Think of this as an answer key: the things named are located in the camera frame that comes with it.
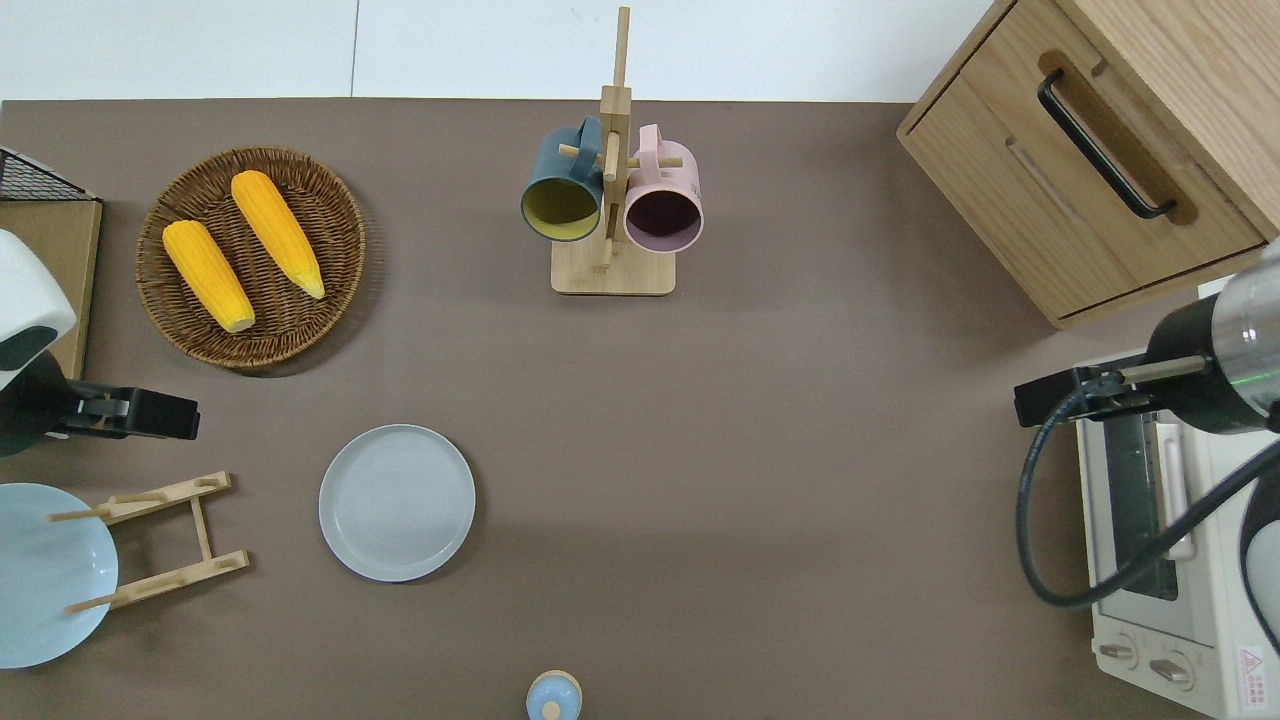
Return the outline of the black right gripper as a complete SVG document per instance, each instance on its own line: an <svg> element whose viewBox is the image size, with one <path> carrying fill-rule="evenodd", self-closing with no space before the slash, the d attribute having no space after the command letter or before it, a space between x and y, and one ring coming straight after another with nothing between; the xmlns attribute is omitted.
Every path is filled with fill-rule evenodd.
<svg viewBox="0 0 1280 720"><path fill-rule="evenodd" d="M1123 380L1114 365L1073 366L1014 388L1014 409L1021 428L1043 425L1053 410L1075 396L1068 420L1103 421L1151 411L1151 395Z"/></svg>

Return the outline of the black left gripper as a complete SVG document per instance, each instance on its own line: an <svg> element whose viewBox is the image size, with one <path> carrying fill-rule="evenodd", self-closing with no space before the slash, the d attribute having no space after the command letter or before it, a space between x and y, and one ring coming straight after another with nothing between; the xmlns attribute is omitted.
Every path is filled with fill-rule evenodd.
<svg viewBox="0 0 1280 720"><path fill-rule="evenodd" d="M193 400L137 387L73 386L72 389L76 402L61 423L64 434L104 439L198 437L201 416Z"/></svg>

